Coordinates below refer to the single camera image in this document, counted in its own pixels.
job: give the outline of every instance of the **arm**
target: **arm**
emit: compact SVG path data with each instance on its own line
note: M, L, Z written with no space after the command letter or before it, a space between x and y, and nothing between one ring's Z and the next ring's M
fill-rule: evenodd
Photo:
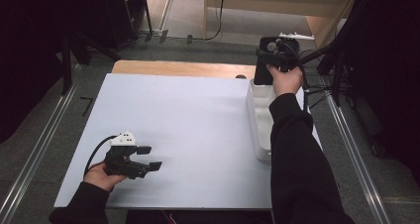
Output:
M126 177L107 175L105 167L105 164L101 164L89 170L70 203L52 212L52 223L108 223L105 207L110 190Z
M271 201L276 223L353 223L344 213L330 165L312 136L312 117L303 112L295 93L301 71L273 71L269 106L271 131Z

